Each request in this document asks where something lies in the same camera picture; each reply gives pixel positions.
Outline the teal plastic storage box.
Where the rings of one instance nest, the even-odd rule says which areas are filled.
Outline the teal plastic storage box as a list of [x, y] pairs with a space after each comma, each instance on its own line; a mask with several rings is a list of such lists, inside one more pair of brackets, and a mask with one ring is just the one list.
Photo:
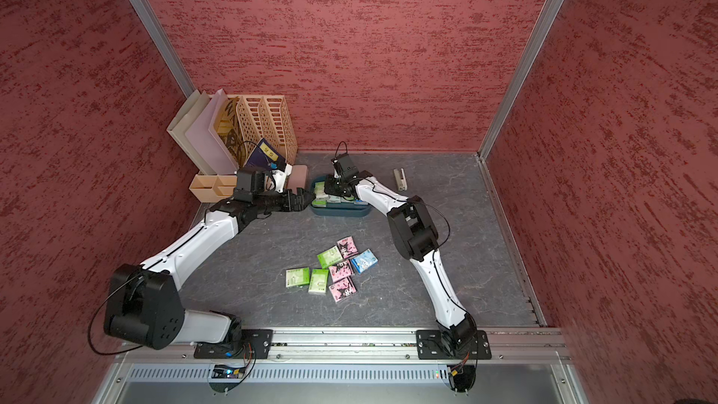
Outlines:
[[[312, 181], [313, 190], [316, 181], [325, 181], [325, 175], [316, 177]], [[310, 205], [310, 209], [318, 216], [346, 218], [363, 218], [369, 215], [371, 211], [371, 207], [366, 202], [342, 198], [340, 198], [339, 202], [327, 198], [327, 206], [325, 208], [314, 208]]]

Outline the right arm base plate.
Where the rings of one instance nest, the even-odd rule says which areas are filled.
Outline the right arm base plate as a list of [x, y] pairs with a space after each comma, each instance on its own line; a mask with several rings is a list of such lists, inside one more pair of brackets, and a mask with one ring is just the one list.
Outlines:
[[422, 360], [451, 359], [490, 360], [493, 355], [485, 331], [472, 331], [458, 339], [440, 330], [417, 330], [415, 333], [418, 357]]

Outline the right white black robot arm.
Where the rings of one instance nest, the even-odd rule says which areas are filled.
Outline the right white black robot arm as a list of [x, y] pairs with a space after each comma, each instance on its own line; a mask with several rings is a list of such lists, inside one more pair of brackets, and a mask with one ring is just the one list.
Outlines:
[[387, 218], [396, 250], [417, 270], [434, 307], [441, 351], [453, 358], [470, 357], [482, 346], [473, 316], [463, 306], [443, 267], [441, 243], [430, 212], [419, 196], [402, 196], [370, 175], [344, 180], [325, 177], [330, 196], [357, 199]]

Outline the blue tissue pack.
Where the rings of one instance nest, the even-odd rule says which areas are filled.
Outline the blue tissue pack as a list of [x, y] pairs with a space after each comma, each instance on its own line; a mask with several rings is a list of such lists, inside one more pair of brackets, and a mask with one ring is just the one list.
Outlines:
[[363, 274], [378, 263], [378, 258], [373, 254], [372, 250], [368, 249], [353, 256], [350, 263], [355, 274]]

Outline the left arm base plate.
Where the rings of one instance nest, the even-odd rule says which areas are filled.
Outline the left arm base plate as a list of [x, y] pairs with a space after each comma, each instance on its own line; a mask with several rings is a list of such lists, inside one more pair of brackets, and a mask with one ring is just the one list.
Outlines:
[[271, 329], [238, 329], [231, 332], [224, 342], [198, 342], [194, 348], [195, 359], [264, 360], [269, 357], [274, 331]]

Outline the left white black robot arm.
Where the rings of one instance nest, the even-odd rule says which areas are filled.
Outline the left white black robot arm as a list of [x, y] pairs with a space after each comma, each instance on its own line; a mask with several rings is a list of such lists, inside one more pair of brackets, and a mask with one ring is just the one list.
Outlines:
[[110, 279], [110, 293], [96, 310], [104, 317], [106, 335], [159, 351], [174, 344], [192, 343], [219, 358], [244, 354], [241, 321], [222, 312], [188, 310], [181, 302], [183, 284], [224, 243], [250, 223], [276, 212], [304, 211], [315, 194], [299, 188], [213, 204], [200, 223], [168, 248], [138, 265], [118, 267]]

